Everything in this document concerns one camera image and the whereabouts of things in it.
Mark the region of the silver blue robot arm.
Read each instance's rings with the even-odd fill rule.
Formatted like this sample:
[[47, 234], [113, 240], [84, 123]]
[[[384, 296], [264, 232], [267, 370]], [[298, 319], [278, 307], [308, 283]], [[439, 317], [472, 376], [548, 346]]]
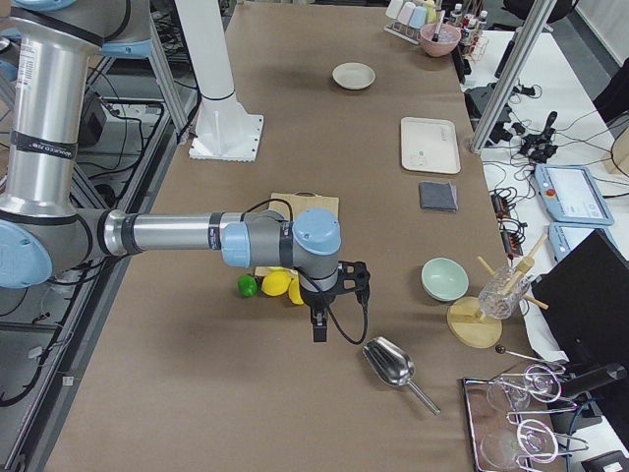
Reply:
[[214, 250], [229, 266], [297, 271], [317, 342], [335, 322], [331, 304], [338, 295], [352, 293], [368, 305], [367, 267], [339, 260], [340, 225], [326, 209], [153, 215], [73, 206], [88, 60], [149, 56], [150, 7], [145, 1], [16, 1], [11, 18], [21, 49], [1, 197], [3, 287], [38, 285], [98, 258]]

